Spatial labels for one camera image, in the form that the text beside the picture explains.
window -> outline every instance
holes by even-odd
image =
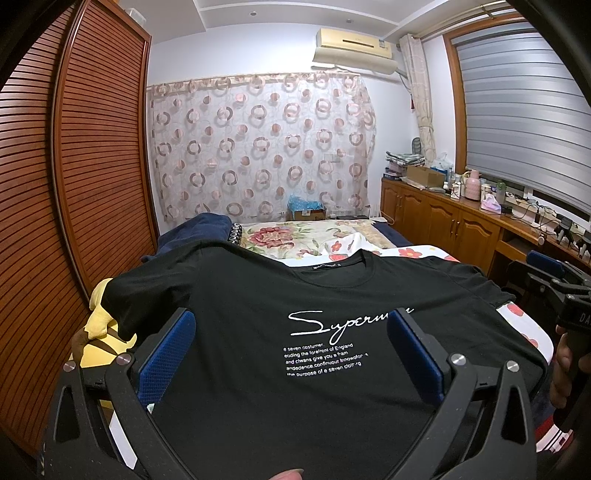
[[[591,108],[542,36],[515,20],[446,38],[457,162],[589,213]]]

blue blanket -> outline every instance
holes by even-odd
[[[144,255],[143,263],[162,255],[173,248],[180,247],[194,240],[228,240],[232,221],[226,215],[217,213],[200,213],[173,228],[158,238],[158,251],[155,255]]]
[[[384,237],[390,240],[397,247],[404,248],[410,247],[412,245],[411,242],[406,240],[400,233],[394,230],[386,222],[374,222],[374,227],[376,227],[377,230],[382,232],[384,234]]]

sheer curtain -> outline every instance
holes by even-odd
[[[202,212],[285,219],[296,194],[366,213],[375,114],[361,77],[220,77],[148,88],[148,157],[172,228]]]
[[[400,48],[411,83],[414,111],[423,147],[426,165],[430,166],[437,157],[433,136],[433,111],[431,109],[431,87],[423,44],[418,38],[407,34],[400,39]]]

air conditioner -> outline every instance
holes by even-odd
[[[398,63],[392,59],[392,45],[375,37],[321,28],[316,34],[314,60],[343,67],[393,74]]]

ceiling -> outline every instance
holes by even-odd
[[[238,24],[303,23],[354,30],[396,42],[469,8],[478,0],[121,0],[145,18],[159,43]]]

